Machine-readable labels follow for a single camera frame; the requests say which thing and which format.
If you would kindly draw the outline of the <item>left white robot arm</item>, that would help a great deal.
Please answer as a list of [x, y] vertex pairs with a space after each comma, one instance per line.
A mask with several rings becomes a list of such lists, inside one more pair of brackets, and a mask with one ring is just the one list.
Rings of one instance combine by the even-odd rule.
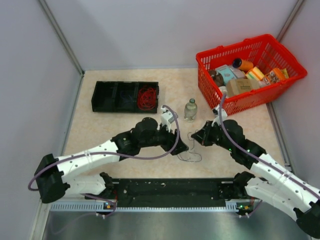
[[147, 147], [161, 147], [165, 156], [176, 156], [189, 149], [178, 130], [145, 117], [131, 130], [121, 132], [89, 150], [69, 156], [45, 155], [34, 173], [41, 202], [49, 204], [64, 196], [77, 194], [109, 198], [114, 187], [107, 173], [94, 176], [83, 174], [102, 165], [129, 158], [138, 159], [140, 150]]

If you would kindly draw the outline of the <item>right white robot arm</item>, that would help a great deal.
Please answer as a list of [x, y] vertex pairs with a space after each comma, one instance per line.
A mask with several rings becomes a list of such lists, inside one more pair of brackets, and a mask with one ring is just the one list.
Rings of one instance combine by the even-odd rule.
[[292, 218], [312, 238], [320, 237], [320, 190], [285, 169], [264, 148], [247, 139], [235, 120], [207, 121], [192, 134], [202, 146], [217, 145], [249, 171], [237, 176], [233, 192], [260, 199]]

